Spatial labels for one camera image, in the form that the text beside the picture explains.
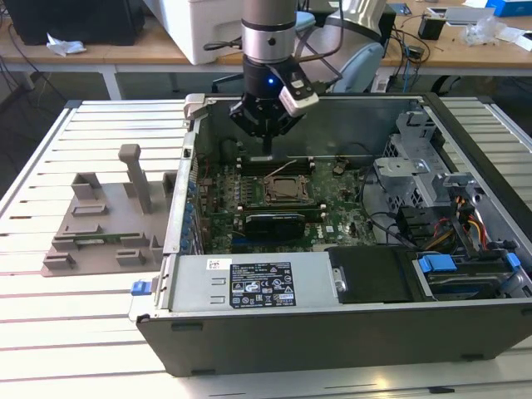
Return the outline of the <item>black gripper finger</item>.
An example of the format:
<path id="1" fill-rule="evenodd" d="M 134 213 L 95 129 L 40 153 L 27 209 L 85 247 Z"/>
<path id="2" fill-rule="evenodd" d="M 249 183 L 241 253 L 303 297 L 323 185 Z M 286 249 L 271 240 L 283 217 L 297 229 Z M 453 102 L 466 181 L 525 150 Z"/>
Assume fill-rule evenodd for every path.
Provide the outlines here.
<path id="1" fill-rule="evenodd" d="M 257 99 L 242 99 L 229 111 L 230 119 L 247 135 L 262 141 L 262 153 L 268 154 L 268 120 L 264 104 Z"/>
<path id="2" fill-rule="evenodd" d="M 283 115 L 278 120 L 271 120 L 267 123 L 267 154 L 273 153 L 273 139 L 280 135 L 286 135 L 298 122 L 302 116 L 292 117 L 290 115 Z"/>

